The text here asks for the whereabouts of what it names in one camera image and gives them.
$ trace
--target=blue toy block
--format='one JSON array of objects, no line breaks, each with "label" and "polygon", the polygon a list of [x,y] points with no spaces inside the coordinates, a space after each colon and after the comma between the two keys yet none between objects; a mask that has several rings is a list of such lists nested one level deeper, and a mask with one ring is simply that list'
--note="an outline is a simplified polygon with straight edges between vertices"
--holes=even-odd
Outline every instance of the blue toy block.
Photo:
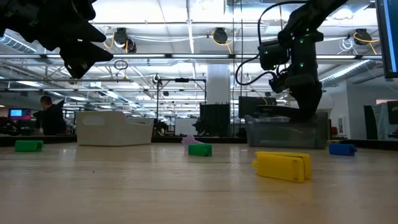
[{"label": "blue toy block", "polygon": [[332,155],[355,156],[357,151],[351,144],[329,144],[329,153]]}]

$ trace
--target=white column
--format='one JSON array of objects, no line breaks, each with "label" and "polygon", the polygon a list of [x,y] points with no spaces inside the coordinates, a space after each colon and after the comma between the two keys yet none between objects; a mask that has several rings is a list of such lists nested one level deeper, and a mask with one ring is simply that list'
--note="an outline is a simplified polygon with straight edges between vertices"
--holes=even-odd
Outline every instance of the white column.
[{"label": "white column", "polygon": [[207,65],[207,104],[231,103],[230,71],[228,64]]}]

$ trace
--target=plastic bin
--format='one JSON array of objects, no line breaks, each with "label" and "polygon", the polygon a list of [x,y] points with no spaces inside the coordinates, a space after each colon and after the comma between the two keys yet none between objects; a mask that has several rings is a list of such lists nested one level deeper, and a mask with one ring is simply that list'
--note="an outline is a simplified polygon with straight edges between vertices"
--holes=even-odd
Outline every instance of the plastic bin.
[{"label": "plastic bin", "polygon": [[244,117],[250,147],[299,147],[324,149],[328,140],[328,114],[317,113],[305,123],[287,118]]}]

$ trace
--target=person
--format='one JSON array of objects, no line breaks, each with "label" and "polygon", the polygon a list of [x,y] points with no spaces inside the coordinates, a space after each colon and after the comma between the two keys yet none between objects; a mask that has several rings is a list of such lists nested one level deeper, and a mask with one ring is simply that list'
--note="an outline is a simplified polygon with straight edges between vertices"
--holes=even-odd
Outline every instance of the person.
[{"label": "person", "polygon": [[44,111],[42,116],[43,134],[47,136],[65,134],[67,124],[63,119],[62,108],[54,105],[49,96],[43,96],[40,99]]}]

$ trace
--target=green toy block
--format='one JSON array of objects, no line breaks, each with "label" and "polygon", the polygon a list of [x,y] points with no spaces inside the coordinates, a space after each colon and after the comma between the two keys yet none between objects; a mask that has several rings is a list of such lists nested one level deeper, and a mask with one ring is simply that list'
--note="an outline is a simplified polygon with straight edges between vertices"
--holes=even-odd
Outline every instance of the green toy block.
[{"label": "green toy block", "polygon": [[188,155],[190,156],[212,156],[213,150],[211,144],[191,144],[188,146]]},{"label": "green toy block", "polygon": [[16,152],[41,152],[44,147],[43,141],[16,141]]}]

